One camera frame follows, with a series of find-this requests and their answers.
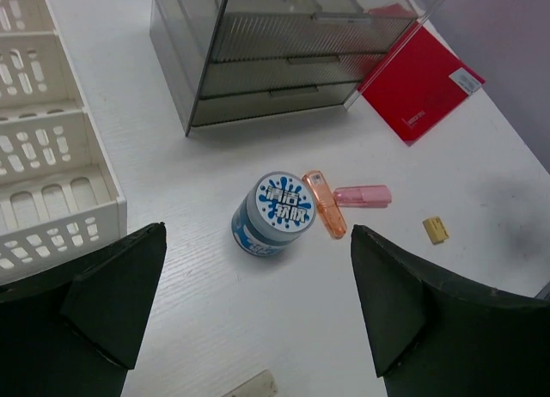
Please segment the clear acrylic drawer organizer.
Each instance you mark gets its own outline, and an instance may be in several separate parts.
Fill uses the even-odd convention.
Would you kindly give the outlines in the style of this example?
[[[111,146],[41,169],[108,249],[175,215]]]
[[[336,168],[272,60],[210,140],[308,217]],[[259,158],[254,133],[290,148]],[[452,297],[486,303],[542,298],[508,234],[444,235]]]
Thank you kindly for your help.
[[[152,0],[185,131],[349,107],[445,0]]]

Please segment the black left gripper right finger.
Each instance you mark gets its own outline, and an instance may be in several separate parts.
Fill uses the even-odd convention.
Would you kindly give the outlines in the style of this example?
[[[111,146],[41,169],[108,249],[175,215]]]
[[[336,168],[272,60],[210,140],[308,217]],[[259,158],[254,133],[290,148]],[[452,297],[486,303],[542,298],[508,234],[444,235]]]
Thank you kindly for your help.
[[[548,395],[548,300],[464,278],[363,225],[351,263],[388,395]]]

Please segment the blue cleaning gel jar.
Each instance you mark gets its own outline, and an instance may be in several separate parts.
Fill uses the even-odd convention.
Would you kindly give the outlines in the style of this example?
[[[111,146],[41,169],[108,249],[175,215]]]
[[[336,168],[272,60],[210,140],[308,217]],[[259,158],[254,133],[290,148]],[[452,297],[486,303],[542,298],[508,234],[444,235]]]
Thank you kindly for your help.
[[[262,176],[235,211],[231,232],[245,252],[270,257],[304,234],[316,217],[315,199],[294,174]]]

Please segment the small yellow sharpener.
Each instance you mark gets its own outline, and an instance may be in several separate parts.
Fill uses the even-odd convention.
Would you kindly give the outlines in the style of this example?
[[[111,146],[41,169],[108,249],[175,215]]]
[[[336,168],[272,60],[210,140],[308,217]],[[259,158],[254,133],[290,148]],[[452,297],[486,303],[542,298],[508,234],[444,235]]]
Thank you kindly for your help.
[[[449,234],[440,217],[429,217],[422,222],[426,234],[433,245],[449,239]]]

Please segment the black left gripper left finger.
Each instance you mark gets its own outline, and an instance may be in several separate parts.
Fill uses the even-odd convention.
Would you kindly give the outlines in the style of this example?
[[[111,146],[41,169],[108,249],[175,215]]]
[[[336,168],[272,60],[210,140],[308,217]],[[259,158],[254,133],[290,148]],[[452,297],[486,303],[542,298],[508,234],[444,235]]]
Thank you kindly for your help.
[[[3,396],[119,396],[167,252],[164,223],[1,287]]]

